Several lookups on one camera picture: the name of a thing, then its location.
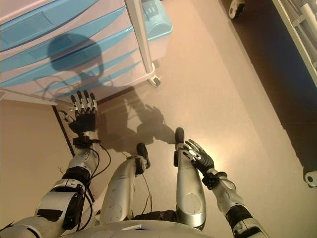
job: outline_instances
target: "black joint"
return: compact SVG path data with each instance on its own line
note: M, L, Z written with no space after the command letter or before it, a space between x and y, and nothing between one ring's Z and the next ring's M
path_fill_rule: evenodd
M249 211L241 205L233 206L230 208L230 210L226 214L226 219L231 227L233 229L238 222L248 219L248 218L253 218Z
M73 229L80 222L81 212L79 211L81 211L81 208L84 206L84 200L85 198L79 193L74 194L71 198L63 223L63 228L65 230Z
M89 171L81 166L69 168L62 177L62 179L74 179L80 181L82 184L84 184L84 186L88 185L89 178Z
M76 138L73 138L73 145L77 148L87 148L91 146L91 140L89 136L79 135Z
M214 176L213 174L206 174L204 178L202 179L202 182L209 190L213 190L219 183L219 179Z

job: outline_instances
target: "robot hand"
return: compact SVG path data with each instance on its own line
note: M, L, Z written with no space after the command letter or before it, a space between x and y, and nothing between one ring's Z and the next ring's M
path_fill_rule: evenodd
M71 95L73 109L75 111L75 120L65 111L58 111L60 117L66 121L69 128L78 135L82 135L86 131L95 131L96 129L96 112L97 102L93 93L89 94L84 90L85 100L80 91L77 91L79 104L74 95Z
M205 176L209 169L214 168L212 158L195 141L189 139L188 141L185 141L185 143L188 145L188 153L184 152L184 155L186 155L191 160L194 167Z

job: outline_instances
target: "humanoid robot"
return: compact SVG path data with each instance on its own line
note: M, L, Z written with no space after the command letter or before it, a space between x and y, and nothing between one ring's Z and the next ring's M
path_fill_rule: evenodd
M127 157L114 172L100 209L98 220L91 219L81 227L87 190L98 172L99 150L103 148L96 130L97 103L94 94L77 92L71 96L75 119L66 112L60 116L78 136L77 148L66 173L39 203L35 215L10 224L0 231L1 238L207 238L201 230L206 221L203 184L217 198L219 210L226 217L235 238L268 238L259 222L252 217L236 187L225 172L214 168L212 158L193 140L184 142L184 130L175 132L174 165L178 167L176 211L151 212L134 216L132 212L134 179L150 167L143 143L137 145L137 156Z

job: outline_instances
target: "tile floor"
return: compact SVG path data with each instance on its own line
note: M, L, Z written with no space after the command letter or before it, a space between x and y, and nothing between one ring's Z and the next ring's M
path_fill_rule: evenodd
M315 237L317 190L303 182L303 168L221 2L165 0L164 5L174 31L166 57L159 60L161 86L145 82L100 106L99 135L112 148L113 163L96 178L93 193L101 193L124 160L120 152L135 153L143 141L152 164L146 178L154 210L175 209L177 169L170 143L181 126L186 138L199 142L216 168L228 173L271 237ZM32 214L69 155L50 107L1 103L1 193L6 194L1 225ZM102 159L101 166L107 163L105 153ZM232 237L214 195L208 190L205 195L204 231ZM137 178L135 214L146 197Z

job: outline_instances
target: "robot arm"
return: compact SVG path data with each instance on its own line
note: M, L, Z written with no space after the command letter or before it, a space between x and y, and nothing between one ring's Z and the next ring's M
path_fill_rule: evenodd
M86 191L99 164L99 140L95 132L97 104L93 94L84 91L86 102L77 92L79 104L71 97L76 120L60 112L69 127L78 134L73 139L76 156L63 177L39 203L35 216L25 218L0 232L1 238L55 238L76 227L81 220Z
M260 223L252 217L243 199L237 194L235 184L225 172L214 169L212 158L193 140L186 141L184 154L194 167L202 172L203 183L217 198L219 210L226 217L235 238L269 238Z

